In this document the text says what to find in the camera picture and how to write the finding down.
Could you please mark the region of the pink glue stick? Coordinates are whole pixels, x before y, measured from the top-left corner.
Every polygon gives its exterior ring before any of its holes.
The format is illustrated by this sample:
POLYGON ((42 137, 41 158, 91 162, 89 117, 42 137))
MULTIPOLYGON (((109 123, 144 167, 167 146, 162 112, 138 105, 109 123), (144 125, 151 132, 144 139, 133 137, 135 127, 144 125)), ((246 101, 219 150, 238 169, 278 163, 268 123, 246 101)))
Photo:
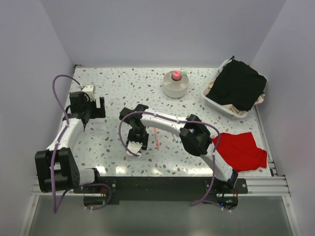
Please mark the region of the pink glue stick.
POLYGON ((181 71, 174 70, 174 71, 173 71, 173 74, 172 74, 172 79, 173 79, 174 81, 180 81, 181 78, 182 78, 181 71))

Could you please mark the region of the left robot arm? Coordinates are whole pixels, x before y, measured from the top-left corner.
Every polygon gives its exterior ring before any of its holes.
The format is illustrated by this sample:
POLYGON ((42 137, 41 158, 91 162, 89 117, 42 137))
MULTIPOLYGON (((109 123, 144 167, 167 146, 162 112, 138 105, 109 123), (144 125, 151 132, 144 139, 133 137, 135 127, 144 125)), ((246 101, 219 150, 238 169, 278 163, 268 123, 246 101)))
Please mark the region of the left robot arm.
POLYGON ((84 185, 91 193, 98 192, 102 187, 101 179, 95 168, 79 170, 72 153, 79 136, 85 131, 91 119, 105 118, 105 99, 96 98, 91 92, 77 91, 69 94, 70 105, 66 107, 62 127, 55 140, 42 151, 35 154, 35 165, 40 190, 52 192, 52 182, 55 190, 76 189, 84 185))

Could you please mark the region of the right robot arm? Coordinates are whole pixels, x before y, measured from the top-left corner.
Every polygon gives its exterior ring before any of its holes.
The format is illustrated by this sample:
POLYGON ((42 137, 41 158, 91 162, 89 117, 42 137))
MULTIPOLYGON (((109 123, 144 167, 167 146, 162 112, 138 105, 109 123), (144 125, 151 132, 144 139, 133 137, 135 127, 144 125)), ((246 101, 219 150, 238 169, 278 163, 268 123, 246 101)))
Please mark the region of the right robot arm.
POLYGON ((202 122, 196 115, 177 117, 157 112, 146 105, 138 104, 131 110, 124 107, 119 114, 119 138, 122 140, 122 124, 131 126, 127 141, 122 144, 128 155, 141 156, 148 146, 147 128, 157 128, 180 138, 184 150, 200 157, 213 171, 219 187, 224 193, 231 193, 237 187, 237 171, 219 154, 221 134, 214 126, 202 122))

